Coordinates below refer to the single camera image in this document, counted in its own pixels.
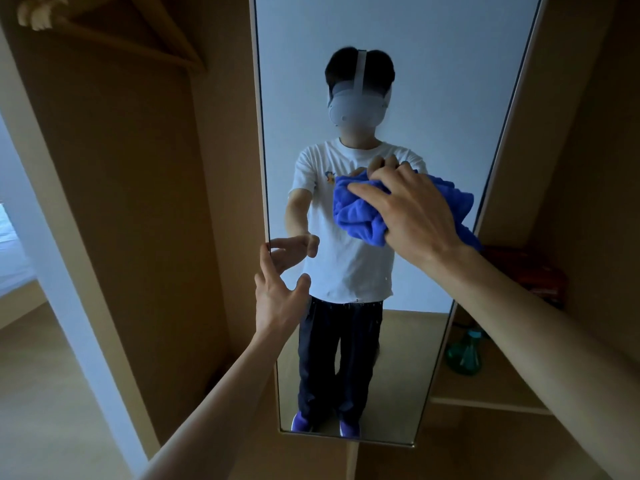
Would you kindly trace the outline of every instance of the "vr headset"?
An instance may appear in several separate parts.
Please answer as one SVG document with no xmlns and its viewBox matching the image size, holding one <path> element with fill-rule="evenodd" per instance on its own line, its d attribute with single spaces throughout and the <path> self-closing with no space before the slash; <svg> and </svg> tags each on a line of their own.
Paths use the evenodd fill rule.
<svg viewBox="0 0 640 480">
<path fill-rule="evenodd" d="M 363 90 L 366 61 L 367 51 L 359 50 L 353 80 L 338 82 L 329 90 L 329 119 L 336 126 L 375 128 L 385 119 L 391 88 L 385 95 Z"/>
</svg>

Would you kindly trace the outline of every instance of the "headset strap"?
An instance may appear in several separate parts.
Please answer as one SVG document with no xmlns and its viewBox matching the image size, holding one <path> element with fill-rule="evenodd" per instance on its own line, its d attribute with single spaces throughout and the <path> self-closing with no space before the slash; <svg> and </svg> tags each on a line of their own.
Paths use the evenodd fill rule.
<svg viewBox="0 0 640 480">
<path fill-rule="evenodd" d="M 356 94 L 362 94 L 362 86 L 364 85 L 364 66 L 367 62 L 367 51 L 358 51 L 358 60 L 356 62 L 356 74 L 353 78 L 353 91 Z"/>
</svg>

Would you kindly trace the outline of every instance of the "jeans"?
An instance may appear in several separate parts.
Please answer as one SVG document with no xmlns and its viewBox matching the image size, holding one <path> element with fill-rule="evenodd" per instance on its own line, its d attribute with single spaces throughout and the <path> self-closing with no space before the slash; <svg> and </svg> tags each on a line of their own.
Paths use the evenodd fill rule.
<svg viewBox="0 0 640 480">
<path fill-rule="evenodd" d="M 356 424 L 369 394 L 382 323 L 382 302 L 336 304 L 312 298 L 300 323 L 298 408 L 318 424 L 334 408 L 340 420 Z M 340 371 L 335 354 L 340 341 Z"/>
</svg>

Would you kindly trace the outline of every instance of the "forearm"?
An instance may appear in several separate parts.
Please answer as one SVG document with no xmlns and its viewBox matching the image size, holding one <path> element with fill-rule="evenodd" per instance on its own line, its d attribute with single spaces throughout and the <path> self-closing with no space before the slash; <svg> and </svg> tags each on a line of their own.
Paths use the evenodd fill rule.
<svg viewBox="0 0 640 480">
<path fill-rule="evenodd" d="M 288 205 L 284 214 L 284 226 L 288 236 L 308 234 L 308 209 L 303 209 L 296 205 Z"/>
<path fill-rule="evenodd" d="M 254 336 L 228 373 L 151 460 L 141 480 L 226 479 L 282 344 L 274 334 Z"/>
<path fill-rule="evenodd" d="M 609 475 L 640 477 L 640 375 L 633 365 L 470 248 L 425 272 L 491 335 Z"/>
</svg>

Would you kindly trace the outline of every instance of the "bed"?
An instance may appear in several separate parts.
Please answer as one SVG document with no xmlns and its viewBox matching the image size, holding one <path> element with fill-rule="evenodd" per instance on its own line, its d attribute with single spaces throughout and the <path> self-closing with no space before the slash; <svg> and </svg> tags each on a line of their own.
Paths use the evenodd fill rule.
<svg viewBox="0 0 640 480">
<path fill-rule="evenodd" d="M 22 244 L 0 203 L 0 328 L 46 302 Z"/>
</svg>

